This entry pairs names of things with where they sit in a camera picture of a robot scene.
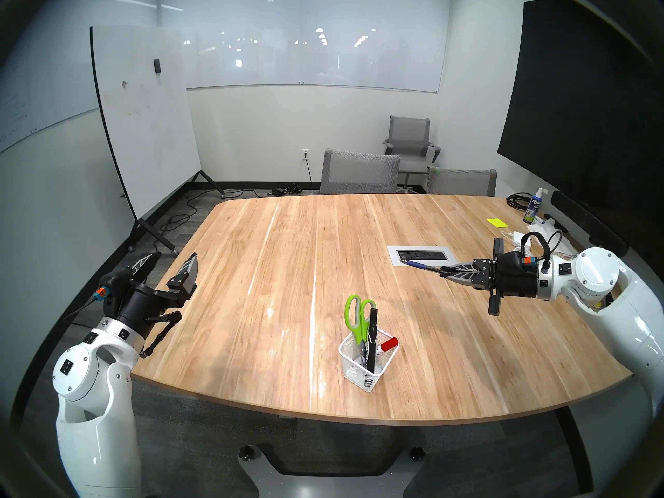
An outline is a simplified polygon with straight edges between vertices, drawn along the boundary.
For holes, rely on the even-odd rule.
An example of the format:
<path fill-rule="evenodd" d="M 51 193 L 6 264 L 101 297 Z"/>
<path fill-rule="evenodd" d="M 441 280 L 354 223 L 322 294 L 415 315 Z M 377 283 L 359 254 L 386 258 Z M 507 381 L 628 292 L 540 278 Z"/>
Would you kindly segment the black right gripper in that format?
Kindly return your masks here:
<path fill-rule="evenodd" d="M 503 297 L 535 298 L 538 290 L 538 258 L 518 250 L 504 252 L 502 238 L 494 239 L 491 261 L 460 262 L 440 266 L 440 271 L 453 283 L 489 289 L 488 312 L 493 316 L 499 315 Z"/>

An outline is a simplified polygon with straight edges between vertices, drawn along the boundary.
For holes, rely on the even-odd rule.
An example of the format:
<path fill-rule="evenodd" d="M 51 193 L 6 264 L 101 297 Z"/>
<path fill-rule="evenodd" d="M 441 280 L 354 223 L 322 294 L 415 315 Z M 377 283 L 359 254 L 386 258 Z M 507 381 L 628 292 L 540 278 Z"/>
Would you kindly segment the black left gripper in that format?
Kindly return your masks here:
<path fill-rule="evenodd" d="M 169 291 L 159 291 L 146 286 L 146 281 L 155 269 L 162 253 L 153 252 L 132 265 L 132 286 L 121 300 L 114 319 L 135 331 L 140 337 L 148 337 L 155 324 L 166 323 L 164 331 L 178 324 L 180 316 L 174 313 L 162 319 L 168 309 L 181 308 L 181 301 L 188 301 L 197 285 L 198 254 L 193 252 L 180 266 L 178 272 L 167 282 Z"/>

